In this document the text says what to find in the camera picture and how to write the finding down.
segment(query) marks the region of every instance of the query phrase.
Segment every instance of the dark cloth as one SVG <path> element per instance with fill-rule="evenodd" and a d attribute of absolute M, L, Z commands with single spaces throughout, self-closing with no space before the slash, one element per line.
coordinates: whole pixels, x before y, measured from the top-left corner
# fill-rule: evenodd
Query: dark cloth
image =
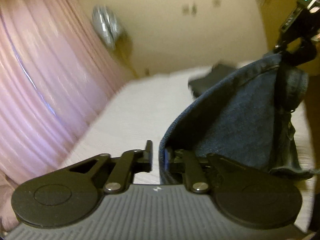
<path fill-rule="evenodd" d="M 296 178 L 312 176 L 310 172 L 302 172 L 299 162 L 296 165 L 298 158 L 293 140 L 294 129 L 289 124 L 290 112 L 275 106 L 275 87 L 283 90 L 276 86 L 280 62 L 280 55 L 269 54 L 236 70 L 182 112 L 171 124 L 159 146 L 162 183 L 181 182 L 166 170 L 167 147 L 190 150 L 196 156 L 220 154 L 280 176 L 288 172 Z M 284 76 L 289 80 L 283 83 L 284 86 L 290 85 L 292 90 L 294 84 L 300 86 L 301 91 L 306 90 L 308 83 L 301 78 L 304 73 L 296 71 L 294 75 L 288 75 L 284 71 Z M 298 93 L 298 97 L 300 102 L 301 93 Z"/>

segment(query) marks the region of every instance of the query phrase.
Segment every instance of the beige wall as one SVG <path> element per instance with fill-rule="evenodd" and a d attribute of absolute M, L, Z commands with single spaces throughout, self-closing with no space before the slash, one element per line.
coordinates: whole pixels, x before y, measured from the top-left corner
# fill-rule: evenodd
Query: beige wall
<path fill-rule="evenodd" d="M 95 4 L 108 5 L 131 39 L 130 62 L 140 76 L 196 65 L 257 59 L 267 51 L 255 0 L 80 0 L 87 15 Z M 182 6 L 197 5 L 196 16 Z"/>

